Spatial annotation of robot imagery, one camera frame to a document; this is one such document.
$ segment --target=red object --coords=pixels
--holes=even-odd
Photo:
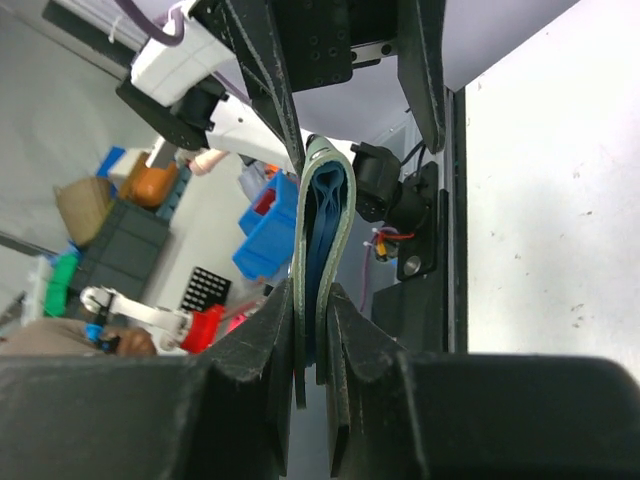
[[[244,314],[238,315],[236,318],[234,318],[231,321],[231,325],[229,325],[229,331],[227,333],[233,332],[236,328],[242,325],[246,319],[247,319],[246,315]]]
[[[223,313],[224,307],[222,305],[214,305],[204,313],[191,312],[193,315],[191,330],[180,348],[189,353],[201,353],[209,348],[216,338]]]
[[[271,205],[276,201],[276,191],[273,188],[268,188],[262,195],[262,198],[258,200],[253,210],[258,215],[266,215],[271,210]]]

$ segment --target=white robot part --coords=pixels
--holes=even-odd
[[[275,165],[285,172],[294,172],[282,141],[251,107],[238,98],[229,95],[226,101],[219,102],[211,115],[211,122],[214,125],[213,130],[206,134],[210,148],[246,155]],[[306,143],[312,132],[301,129],[300,134],[302,142]],[[352,142],[333,138],[328,140],[353,162],[355,153],[351,151]]]
[[[175,7],[182,9],[185,19],[182,43],[170,47],[150,39],[131,65],[131,83],[165,107],[176,103],[189,88],[235,58],[233,52],[189,17],[192,3]],[[163,30],[175,33],[174,22],[168,22]]]
[[[182,343],[189,333],[193,320],[190,313],[149,307],[128,299],[112,288],[86,287],[80,294],[80,301],[91,313],[98,313],[101,307],[109,305],[111,301],[109,315],[124,315],[162,329],[165,334],[160,346],[164,350],[171,350]]]

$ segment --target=black mounting bracket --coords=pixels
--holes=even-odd
[[[224,87],[213,77],[191,87],[171,107],[162,106],[134,87],[130,76],[116,87],[116,94],[165,140],[192,151],[209,147],[205,134],[213,128],[209,119],[218,102],[228,98]]]
[[[404,186],[425,202],[426,214],[412,238],[400,242],[398,270],[400,281],[423,275],[436,268],[438,253],[438,164],[429,162],[419,172],[407,177]]]

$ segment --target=cloth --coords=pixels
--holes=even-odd
[[[80,320],[45,318],[11,335],[0,355],[104,355],[86,337]]]
[[[316,364],[316,383],[327,376],[326,314],[329,289],[355,216],[351,162],[324,137],[309,145],[300,178],[291,277],[295,315],[296,403],[306,402],[304,371]]]

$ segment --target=black grid panel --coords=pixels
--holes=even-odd
[[[187,312],[204,312],[214,305],[224,305],[231,282],[204,268],[195,267],[182,296],[180,309]]]

